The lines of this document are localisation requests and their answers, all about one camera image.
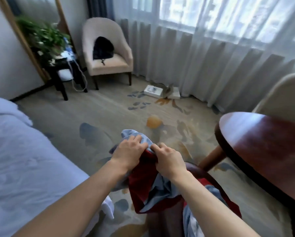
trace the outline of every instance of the wall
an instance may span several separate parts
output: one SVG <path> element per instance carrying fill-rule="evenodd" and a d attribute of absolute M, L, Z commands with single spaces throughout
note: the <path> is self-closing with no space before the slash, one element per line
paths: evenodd
<path fill-rule="evenodd" d="M 0 97 L 12 99 L 43 84 L 0 10 Z"/>
<path fill-rule="evenodd" d="M 82 55 L 82 28 L 88 18 L 86 0 L 60 0 L 76 51 Z"/>

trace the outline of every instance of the cable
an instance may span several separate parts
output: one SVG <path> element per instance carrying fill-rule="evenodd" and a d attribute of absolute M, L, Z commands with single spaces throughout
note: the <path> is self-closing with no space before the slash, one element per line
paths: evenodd
<path fill-rule="evenodd" d="M 71 73 L 72 73 L 72 75 L 73 75 L 73 69 L 72 69 L 72 66 L 71 66 L 70 61 L 69 61 L 68 59 L 66 59 L 66 61 L 68 62 L 69 67 L 70 67 L 70 70 L 71 70 Z M 80 66 L 78 65 L 78 63 L 76 62 L 75 59 L 74 59 L 74 62 L 76 63 L 76 65 L 77 65 L 77 67 L 78 67 L 80 73 L 82 73 L 82 76 L 83 76 L 83 78 L 84 78 L 84 81 L 85 81 L 85 88 L 84 88 L 83 90 L 81 90 L 81 91 L 84 91 L 84 90 L 87 88 L 87 85 L 88 85 L 88 82 L 87 82 L 87 80 L 86 80 L 86 76 L 85 76 L 84 73 L 82 72 Z M 73 88 L 74 88 L 75 91 L 80 91 L 80 90 L 77 90 L 77 89 L 75 88 L 75 86 L 74 86 L 74 77 L 73 77 L 73 79 L 72 79 L 72 86 L 73 86 Z"/>

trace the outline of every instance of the floor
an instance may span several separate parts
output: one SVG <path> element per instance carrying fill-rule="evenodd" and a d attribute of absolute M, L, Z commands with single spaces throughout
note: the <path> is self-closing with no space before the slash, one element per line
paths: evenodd
<path fill-rule="evenodd" d="M 104 163 L 108 150 L 121 139 L 123 129 L 135 129 L 153 142 L 180 151 L 186 161 L 199 163 L 216 146 L 214 127 L 221 114 L 196 98 L 180 100 L 146 96 L 143 77 L 126 74 L 102 76 L 96 91 L 88 80 L 88 93 L 65 83 L 68 101 L 49 87 L 17 102 L 52 144 L 87 174 Z M 256 186 L 230 160 L 210 174 L 240 207 L 243 219 L 261 236 L 292 236 L 287 210 Z M 134 212 L 129 190 L 110 193 L 115 218 L 101 215 L 92 236 L 148 236 L 145 215 Z"/>

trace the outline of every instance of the white bed sheet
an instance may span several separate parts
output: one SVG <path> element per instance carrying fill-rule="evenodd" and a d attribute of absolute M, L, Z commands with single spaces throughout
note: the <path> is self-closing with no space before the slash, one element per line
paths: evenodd
<path fill-rule="evenodd" d="M 31 125 L 16 104 L 0 98 L 0 237 L 13 235 L 89 177 Z M 113 218 L 109 197 L 102 209 Z M 85 234 L 97 221 L 98 215 Z"/>

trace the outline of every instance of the potted plant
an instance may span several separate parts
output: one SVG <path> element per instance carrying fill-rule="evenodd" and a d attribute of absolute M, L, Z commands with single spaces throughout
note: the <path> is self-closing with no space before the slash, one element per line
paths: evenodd
<path fill-rule="evenodd" d="M 70 44 L 70 36 L 60 32 L 57 24 L 37 23 L 26 16 L 17 17 L 16 22 L 42 65 L 53 65 Z"/>

